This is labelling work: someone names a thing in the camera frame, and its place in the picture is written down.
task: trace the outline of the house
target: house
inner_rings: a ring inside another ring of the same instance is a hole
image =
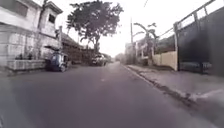
[[[41,3],[33,0],[1,0],[0,23],[37,31]]]
[[[15,59],[46,59],[53,52],[46,46],[62,49],[61,30],[55,20],[62,10],[43,0],[0,1],[0,67]]]
[[[64,33],[62,33],[62,45],[62,51],[69,56],[73,64],[81,63],[83,53],[83,47],[81,45]]]
[[[48,2],[40,21],[40,31],[42,34],[56,37],[55,20],[63,11],[53,2]]]

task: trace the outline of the sidewalk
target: sidewalk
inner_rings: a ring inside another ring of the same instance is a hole
[[[213,123],[224,126],[224,78],[135,65],[127,67],[148,81],[194,101],[201,114]]]

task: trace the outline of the roof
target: roof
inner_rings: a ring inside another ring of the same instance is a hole
[[[24,0],[25,2],[27,2],[28,4],[37,7],[37,8],[41,8],[41,5],[39,5],[36,1],[34,0]]]
[[[81,45],[79,45],[76,41],[74,41],[71,37],[69,37],[65,33],[62,33],[62,42],[68,45],[73,45],[73,46],[81,48]]]
[[[46,7],[51,8],[54,12],[56,12],[57,14],[61,14],[63,11],[57,6],[55,5],[52,1],[47,2]]]

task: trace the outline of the road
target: road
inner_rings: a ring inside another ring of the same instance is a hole
[[[0,84],[4,128],[215,128],[119,63]]]

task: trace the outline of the pole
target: pole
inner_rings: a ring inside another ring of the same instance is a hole
[[[130,27],[131,27],[131,45],[132,45],[132,63],[135,63],[135,55],[136,55],[136,49],[135,44],[133,42],[133,26],[132,26],[132,17],[130,18]]]

